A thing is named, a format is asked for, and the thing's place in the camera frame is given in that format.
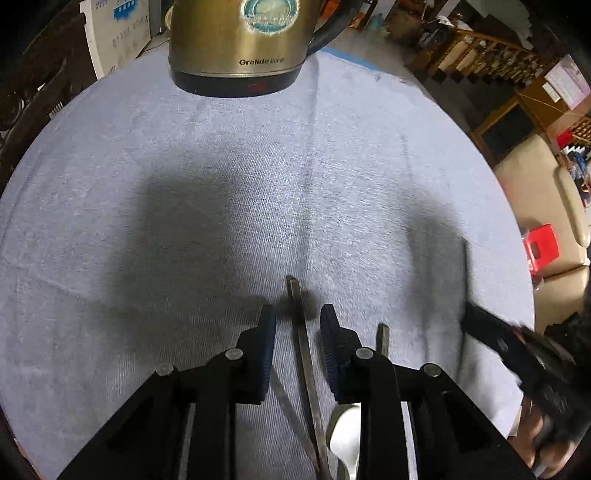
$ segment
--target black kettle base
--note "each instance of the black kettle base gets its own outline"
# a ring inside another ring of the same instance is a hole
[[[175,85],[185,92],[206,97],[242,98],[279,92],[295,82],[301,67],[261,77],[206,77],[171,69]]]

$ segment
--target blue strip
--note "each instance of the blue strip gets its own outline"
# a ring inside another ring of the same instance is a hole
[[[366,61],[363,61],[361,59],[358,59],[357,57],[353,57],[351,55],[347,55],[346,53],[343,53],[339,50],[335,50],[334,48],[331,47],[324,47],[323,49],[321,49],[321,51],[325,51],[326,53],[330,53],[331,55],[334,55],[335,57],[338,57],[340,59],[343,60],[347,60],[350,61],[351,63],[356,63],[357,65],[361,65],[362,67],[365,67],[369,70],[377,70],[378,72],[381,72],[382,69],[377,68],[374,64],[372,63],[368,63]]]

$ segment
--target hand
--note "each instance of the hand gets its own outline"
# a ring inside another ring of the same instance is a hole
[[[524,399],[522,408],[525,409],[526,405],[531,405],[531,402]],[[535,459],[534,439],[540,433],[543,424],[542,413],[534,406],[531,411],[522,412],[517,436],[508,439],[529,468],[533,466]],[[540,460],[546,466],[546,471],[540,478],[550,478],[560,472],[577,447],[578,443],[575,442],[557,442],[542,448]]]

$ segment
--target kettle sticker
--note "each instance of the kettle sticker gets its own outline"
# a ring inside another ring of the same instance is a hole
[[[298,7],[298,0],[245,0],[242,15],[253,29],[273,35],[293,25]]]

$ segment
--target gold metallic kettle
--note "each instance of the gold metallic kettle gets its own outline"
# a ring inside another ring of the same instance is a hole
[[[175,0],[168,61],[197,95],[250,97],[289,87],[308,55],[333,40],[363,0],[340,0],[314,31],[323,0]]]

